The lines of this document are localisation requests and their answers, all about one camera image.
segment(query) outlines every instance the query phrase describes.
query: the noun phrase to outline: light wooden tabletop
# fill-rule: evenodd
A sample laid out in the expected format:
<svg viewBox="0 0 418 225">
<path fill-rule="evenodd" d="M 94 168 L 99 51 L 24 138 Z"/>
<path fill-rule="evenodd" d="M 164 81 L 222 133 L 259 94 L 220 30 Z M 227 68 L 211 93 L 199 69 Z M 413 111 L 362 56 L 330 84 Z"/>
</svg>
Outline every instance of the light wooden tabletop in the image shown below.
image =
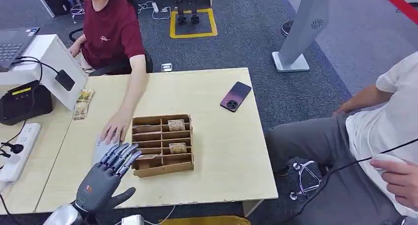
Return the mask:
<svg viewBox="0 0 418 225">
<path fill-rule="evenodd" d="M 3 96 L 7 90 L 13 87 L 15 86 L 0 86 L 0 96 Z M 54 100 L 55 107 L 50 114 L 28 120 L 28 123 L 41 124 L 42 129 L 18 182 L 9 185 L 1 193 L 9 212 L 13 214 L 33 213 L 35 211 L 70 125 L 72 112 L 68 111 L 56 99 Z M 22 122 L 14 126 L 0 124 L 0 142 L 5 142 L 15 136 L 21 127 Z M 0 157 L 0 165 L 3 165 L 3 160 L 4 158 Z M 6 214 L 1 204 L 0 214 Z"/>
<path fill-rule="evenodd" d="M 128 75 L 89 78 L 86 88 L 96 93 L 87 119 L 71 123 L 37 212 L 74 200 L 91 167 L 97 135 L 118 110 L 128 80 Z M 129 171 L 116 193 L 129 187 L 137 191 L 119 207 L 278 197 L 253 92 L 236 113 L 219 105 L 236 81 L 251 85 L 247 68 L 150 74 L 135 116 L 190 114 L 195 167 L 141 179 Z"/>
</svg>

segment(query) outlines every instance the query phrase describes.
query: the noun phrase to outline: purple smartphone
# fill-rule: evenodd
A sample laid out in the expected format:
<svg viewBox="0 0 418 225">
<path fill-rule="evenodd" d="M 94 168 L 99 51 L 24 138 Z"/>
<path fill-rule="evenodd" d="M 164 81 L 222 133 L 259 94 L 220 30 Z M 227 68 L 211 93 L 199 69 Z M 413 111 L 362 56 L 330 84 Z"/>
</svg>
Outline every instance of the purple smartphone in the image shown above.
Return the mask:
<svg viewBox="0 0 418 225">
<path fill-rule="evenodd" d="M 250 91 L 250 86 L 241 82 L 236 82 L 228 94 L 225 96 L 225 98 L 222 100 L 221 106 L 232 111 L 233 113 L 236 112 Z"/>
</svg>

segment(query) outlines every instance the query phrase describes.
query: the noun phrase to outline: gray robotic hand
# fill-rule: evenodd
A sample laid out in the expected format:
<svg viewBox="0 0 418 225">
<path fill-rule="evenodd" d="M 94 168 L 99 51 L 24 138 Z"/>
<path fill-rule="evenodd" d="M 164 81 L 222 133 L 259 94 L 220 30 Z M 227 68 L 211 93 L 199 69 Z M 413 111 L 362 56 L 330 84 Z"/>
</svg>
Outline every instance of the gray robotic hand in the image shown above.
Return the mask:
<svg viewBox="0 0 418 225">
<path fill-rule="evenodd" d="M 112 197 L 129 167 L 141 155 L 135 153 L 138 144 L 116 144 L 93 165 L 78 187 L 76 200 L 53 212 L 44 225 L 96 224 L 95 214 L 113 209 L 135 193 L 131 187 L 124 193 Z"/>
</svg>

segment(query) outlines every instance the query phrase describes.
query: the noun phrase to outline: white t-shirt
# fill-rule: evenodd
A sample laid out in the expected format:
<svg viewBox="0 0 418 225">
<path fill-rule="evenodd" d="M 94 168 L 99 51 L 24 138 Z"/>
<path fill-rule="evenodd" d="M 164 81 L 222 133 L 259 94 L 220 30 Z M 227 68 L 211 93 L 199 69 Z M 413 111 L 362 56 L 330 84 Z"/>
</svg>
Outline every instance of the white t-shirt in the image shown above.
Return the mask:
<svg viewBox="0 0 418 225">
<path fill-rule="evenodd" d="M 389 102 L 374 111 L 363 111 L 346 120 L 350 151 L 364 159 L 418 138 L 418 52 L 408 56 L 381 75 L 376 86 L 393 93 Z M 389 152 L 395 157 L 418 164 L 418 142 Z M 387 191 L 387 183 L 367 162 L 360 166 L 404 216 L 418 218 L 418 212 L 399 204 Z"/>
</svg>

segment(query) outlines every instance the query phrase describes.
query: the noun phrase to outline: cardboard tray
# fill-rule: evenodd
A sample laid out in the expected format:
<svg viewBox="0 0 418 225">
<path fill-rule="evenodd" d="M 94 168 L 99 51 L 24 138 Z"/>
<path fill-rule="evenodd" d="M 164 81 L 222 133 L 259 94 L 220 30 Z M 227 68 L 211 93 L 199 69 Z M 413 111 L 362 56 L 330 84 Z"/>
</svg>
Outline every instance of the cardboard tray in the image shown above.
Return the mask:
<svg viewBox="0 0 418 225">
<path fill-rule="evenodd" d="M 170 131 L 169 120 L 183 119 L 186 130 Z M 150 177 L 193 170 L 193 127 L 190 115 L 135 117 L 132 121 L 132 144 L 138 143 L 142 154 L 159 154 L 152 159 L 137 159 L 134 175 Z M 186 153 L 171 154 L 169 144 L 186 143 Z"/>
</svg>

